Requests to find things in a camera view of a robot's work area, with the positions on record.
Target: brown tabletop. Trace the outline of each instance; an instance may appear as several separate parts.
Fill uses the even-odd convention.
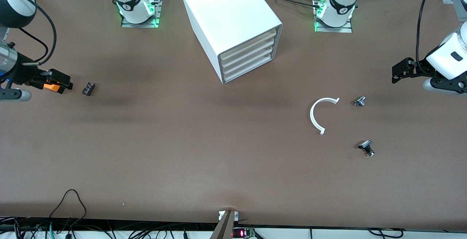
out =
[[[467,229],[467,99],[391,84],[414,57],[421,0],[358,0],[352,34],[266,0],[283,22],[277,57],[227,85],[182,0],[153,29],[120,28],[112,0],[37,1],[58,33],[44,68],[75,89],[0,104],[0,215],[48,216],[75,188],[89,218],[215,222],[233,208],[251,224]],[[452,5],[427,0],[421,57],[457,26]],[[40,13],[25,29],[51,45]],[[7,41],[43,53],[17,30]],[[309,117],[322,97],[340,98],[315,109],[324,135]],[[70,195],[55,216],[81,214]]]

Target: small black object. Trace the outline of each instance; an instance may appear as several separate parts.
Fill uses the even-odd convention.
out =
[[[86,88],[83,90],[83,95],[90,96],[95,87],[94,83],[88,82]]]
[[[451,56],[452,56],[455,60],[457,60],[457,61],[461,61],[461,60],[464,59],[464,58],[462,58],[461,56],[459,56],[459,54],[457,54],[457,52],[455,52],[455,51],[453,51],[453,52],[451,53]]]
[[[371,144],[371,141],[366,140],[366,141],[362,142],[360,145],[358,145],[358,148],[365,150],[368,157],[372,157],[375,154],[375,151],[373,151],[371,149],[370,144]]]

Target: white plastic arc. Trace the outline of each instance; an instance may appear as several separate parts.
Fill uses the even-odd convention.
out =
[[[333,99],[333,98],[322,98],[322,99],[318,99],[312,106],[312,109],[310,109],[310,119],[312,119],[312,123],[313,125],[320,130],[320,134],[322,135],[324,133],[324,130],[325,128],[321,127],[318,122],[316,122],[316,119],[315,119],[315,116],[313,114],[314,112],[314,109],[315,109],[315,106],[316,104],[320,103],[320,102],[331,102],[332,104],[336,104],[338,101],[339,101],[339,98],[337,99]]]

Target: white storage box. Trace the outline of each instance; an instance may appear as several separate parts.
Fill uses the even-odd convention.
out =
[[[282,22],[264,0],[183,0],[222,84],[274,59]]]

